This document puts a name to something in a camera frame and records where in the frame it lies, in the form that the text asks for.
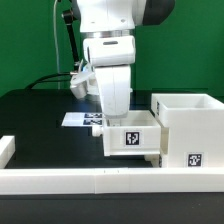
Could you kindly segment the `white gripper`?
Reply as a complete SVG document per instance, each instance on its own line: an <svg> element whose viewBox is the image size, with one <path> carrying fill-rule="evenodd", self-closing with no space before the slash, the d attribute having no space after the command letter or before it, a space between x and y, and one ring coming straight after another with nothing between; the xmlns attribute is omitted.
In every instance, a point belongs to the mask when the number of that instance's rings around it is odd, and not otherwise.
<svg viewBox="0 0 224 224"><path fill-rule="evenodd" d="M95 76L105 117L125 118L130 103L130 66L96 68Z"/></svg>

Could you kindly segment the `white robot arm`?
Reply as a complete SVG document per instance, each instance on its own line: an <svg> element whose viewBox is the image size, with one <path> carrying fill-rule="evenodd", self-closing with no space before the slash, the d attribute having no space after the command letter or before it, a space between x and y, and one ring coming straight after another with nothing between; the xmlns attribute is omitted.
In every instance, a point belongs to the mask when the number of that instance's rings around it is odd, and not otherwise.
<svg viewBox="0 0 224 224"><path fill-rule="evenodd" d="M161 24L172 13L175 0L71 1L84 35L84 58L97 80L102 112L107 119L124 118L136 55L133 30Z"/></svg>

